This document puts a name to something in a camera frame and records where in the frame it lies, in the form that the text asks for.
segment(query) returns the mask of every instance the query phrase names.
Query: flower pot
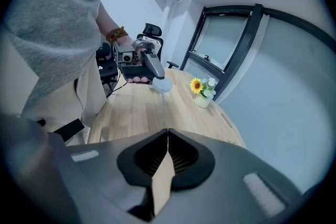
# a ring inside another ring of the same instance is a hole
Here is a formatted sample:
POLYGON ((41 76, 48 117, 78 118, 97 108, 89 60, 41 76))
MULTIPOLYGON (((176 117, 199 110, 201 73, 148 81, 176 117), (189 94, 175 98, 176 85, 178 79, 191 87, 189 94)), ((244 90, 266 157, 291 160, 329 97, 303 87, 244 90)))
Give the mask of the flower pot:
POLYGON ((210 101, 211 101, 211 99, 208 99, 208 98, 204 97, 200 93, 197 94, 196 97, 195 97, 195 103, 200 108, 206 108, 209 105, 210 101))

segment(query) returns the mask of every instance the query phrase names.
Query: black office chair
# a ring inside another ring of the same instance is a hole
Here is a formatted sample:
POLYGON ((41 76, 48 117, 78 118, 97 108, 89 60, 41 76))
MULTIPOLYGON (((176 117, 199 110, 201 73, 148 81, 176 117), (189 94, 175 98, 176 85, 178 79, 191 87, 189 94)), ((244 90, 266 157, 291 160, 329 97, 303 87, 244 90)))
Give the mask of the black office chair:
POLYGON ((114 56, 111 53, 111 46, 108 43, 104 42, 102 47, 96 51, 96 61, 98 67, 102 67, 102 69, 99 70, 101 83, 103 85, 107 84, 110 90, 113 91, 117 82, 118 67, 114 60, 114 56))
MULTIPOLYGON (((142 34, 138 34, 136 38, 149 37, 149 38, 159 41, 161 44, 161 48, 158 51, 157 56, 161 60, 161 51, 163 47, 163 39, 160 38, 161 35, 162 35, 162 30, 159 26, 146 23, 145 29, 143 30, 142 34)), ((179 68, 179 66, 173 62, 167 61, 167 63, 169 64, 168 68, 172 68, 172 67, 179 68)))

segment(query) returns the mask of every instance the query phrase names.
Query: brown bracelet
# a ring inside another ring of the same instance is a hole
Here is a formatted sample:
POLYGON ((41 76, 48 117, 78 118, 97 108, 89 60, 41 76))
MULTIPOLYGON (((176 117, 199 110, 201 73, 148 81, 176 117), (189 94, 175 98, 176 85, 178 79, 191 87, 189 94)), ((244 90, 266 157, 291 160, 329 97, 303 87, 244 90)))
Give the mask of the brown bracelet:
POLYGON ((116 28, 111 31, 109 31, 106 35, 106 40, 110 43, 113 44, 118 38, 123 37, 123 36, 128 36, 127 32, 124 30, 124 27, 116 28))

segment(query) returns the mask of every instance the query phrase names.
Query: sunflower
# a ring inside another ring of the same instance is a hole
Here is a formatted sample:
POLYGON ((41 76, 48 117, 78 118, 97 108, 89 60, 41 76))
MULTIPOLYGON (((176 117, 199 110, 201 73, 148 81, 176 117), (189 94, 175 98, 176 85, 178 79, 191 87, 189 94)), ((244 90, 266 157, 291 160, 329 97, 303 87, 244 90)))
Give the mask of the sunflower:
POLYGON ((203 84, 200 79, 193 79, 190 83, 190 88, 194 93, 199 93, 203 89, 203 84))

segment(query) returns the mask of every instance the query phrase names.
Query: wooden table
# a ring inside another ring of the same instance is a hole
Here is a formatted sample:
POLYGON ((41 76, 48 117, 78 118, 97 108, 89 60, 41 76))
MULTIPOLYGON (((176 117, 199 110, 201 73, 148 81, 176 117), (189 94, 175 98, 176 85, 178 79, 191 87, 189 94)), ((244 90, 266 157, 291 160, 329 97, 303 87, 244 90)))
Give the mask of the wooden table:
MULTIPOLYGON (((166 69, 165 76, 173 82, 168 93, 158 93, 145 84, 126 84, 113 93, 97 115, 88 143, 174 128, 244 146, 234 123, 214 101, 206 109, 194 103, 190 73, 166 69)), ((116 88, 124 83, 120 78, 116 88)))

